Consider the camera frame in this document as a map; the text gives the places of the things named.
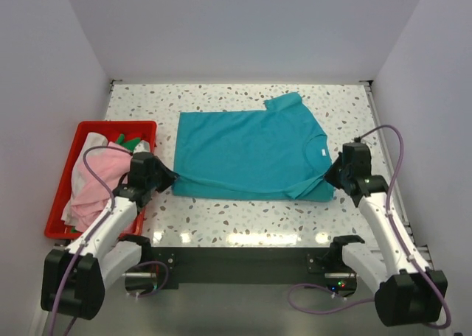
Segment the teal t shirt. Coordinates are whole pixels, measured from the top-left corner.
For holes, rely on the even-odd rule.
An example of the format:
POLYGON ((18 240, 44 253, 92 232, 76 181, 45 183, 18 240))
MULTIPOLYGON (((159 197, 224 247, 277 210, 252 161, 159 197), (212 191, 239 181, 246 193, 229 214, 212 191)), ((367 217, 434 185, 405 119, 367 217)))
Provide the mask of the teal t shirt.
POLYGON ((327 134, 298 93, 255 111, 181 113, 173 194, 223 200, 329 202, 327 134))

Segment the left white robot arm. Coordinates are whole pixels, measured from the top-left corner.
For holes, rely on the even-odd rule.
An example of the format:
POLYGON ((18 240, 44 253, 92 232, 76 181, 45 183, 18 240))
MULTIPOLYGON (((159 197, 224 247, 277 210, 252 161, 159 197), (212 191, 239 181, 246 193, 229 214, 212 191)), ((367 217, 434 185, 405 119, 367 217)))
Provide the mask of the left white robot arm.
POLYGON ((91 320, 103 305, 105 291, 123 273, 157 265, 150 240, 124 230, 154 192, 164 192, 177 179, 178 174, 154 154, 133 154, 127 181, 115 189, 104 187, 109 199, 98 218, 75 241, 47 254, 41 309, 91 320))

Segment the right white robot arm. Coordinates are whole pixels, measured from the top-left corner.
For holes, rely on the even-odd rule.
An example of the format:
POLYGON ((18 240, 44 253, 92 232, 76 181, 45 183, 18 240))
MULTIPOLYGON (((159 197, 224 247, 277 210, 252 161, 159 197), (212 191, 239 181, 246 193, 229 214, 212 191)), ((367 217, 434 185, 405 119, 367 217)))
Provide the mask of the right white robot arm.
POLYGON ((412 242, 390 205, 386 180, 372 174, 371 160, 367 145, 344 144, 324 178, 352 199, 368 222, 381 257, 358 235, 335 237, 326 257, 334 270, 350 268, 370 288, 383 325, 435 324, 445 311, 447 278, 430 267, 412 242))

